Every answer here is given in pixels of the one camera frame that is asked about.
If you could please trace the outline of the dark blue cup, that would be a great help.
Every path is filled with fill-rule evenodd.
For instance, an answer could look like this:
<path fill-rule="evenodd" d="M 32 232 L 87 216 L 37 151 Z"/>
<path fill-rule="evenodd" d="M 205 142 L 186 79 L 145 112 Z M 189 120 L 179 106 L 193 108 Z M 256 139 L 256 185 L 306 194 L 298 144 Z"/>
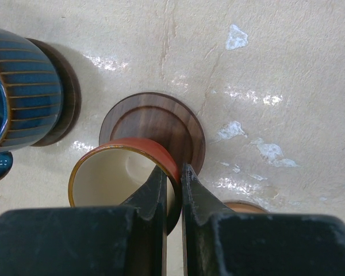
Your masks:
<path fill-rule="evenodd" d="M 63 86 L 48 56 L 34 43 L 0 29 L 0 180 L 12 152 L 45 137 L 63 107 Z"/>

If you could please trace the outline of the orange cup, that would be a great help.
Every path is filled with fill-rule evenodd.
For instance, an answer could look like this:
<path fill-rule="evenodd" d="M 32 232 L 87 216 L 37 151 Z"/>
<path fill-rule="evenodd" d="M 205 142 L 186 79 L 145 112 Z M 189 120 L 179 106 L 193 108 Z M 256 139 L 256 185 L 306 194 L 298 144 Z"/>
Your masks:
<path fill-rule="evenodd" d="M 119 205 L 147 181 L 155 167 L 167 177 L 167 232 L 171 233 L 182 205 L 178 166 L 170 153 L 151 139 L 116 139 L 86 153 L 70 174 L 70 206 Z"/>

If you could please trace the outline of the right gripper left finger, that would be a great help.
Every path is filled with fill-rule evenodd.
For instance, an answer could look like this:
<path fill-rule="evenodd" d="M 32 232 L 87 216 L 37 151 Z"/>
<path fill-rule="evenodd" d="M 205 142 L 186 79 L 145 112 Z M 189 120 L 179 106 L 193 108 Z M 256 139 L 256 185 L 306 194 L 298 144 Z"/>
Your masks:
<path fill-rule="evenodd" d="M 119 206 L 0 215 L 0 275 L 165 275 L 167 177 L 155 167 Z"/>

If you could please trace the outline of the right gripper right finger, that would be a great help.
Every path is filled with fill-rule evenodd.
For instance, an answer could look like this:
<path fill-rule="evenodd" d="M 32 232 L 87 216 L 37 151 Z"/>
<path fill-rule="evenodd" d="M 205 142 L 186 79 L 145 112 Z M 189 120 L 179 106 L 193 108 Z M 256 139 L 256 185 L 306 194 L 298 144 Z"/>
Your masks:
<path fill-rule="evenodd" d="M 185 275 L 345 275 L 345 223 L 320 214 L 240 213 L 182 170 Z"/>

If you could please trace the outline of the dark wooden coaster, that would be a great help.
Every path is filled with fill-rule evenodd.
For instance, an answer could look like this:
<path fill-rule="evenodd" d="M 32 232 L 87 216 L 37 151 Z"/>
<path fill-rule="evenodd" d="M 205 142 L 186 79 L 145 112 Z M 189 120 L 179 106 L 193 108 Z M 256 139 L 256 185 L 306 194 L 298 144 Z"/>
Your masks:
<path fill-rule="evenodd" d="M 204 130 L 196 115 L 178 99 L 157 92 L 130 95 L 104 118 L 98 144 L 141 137 L 162 145 L 181 170 L 185 163 L 199 174 L 205 160 Z"/>
<path fill-rule="evenodd" d="M 33 144 L 34 147 L 45 147 L 61 141 L 72 131 L 81 111 L 81 88 L 71 64 L 57 49 L 43 41 L 29 41 L 46 54 L 56 68 L 63 86 L 63 107 L 57 123 L 49 133 Z"/>

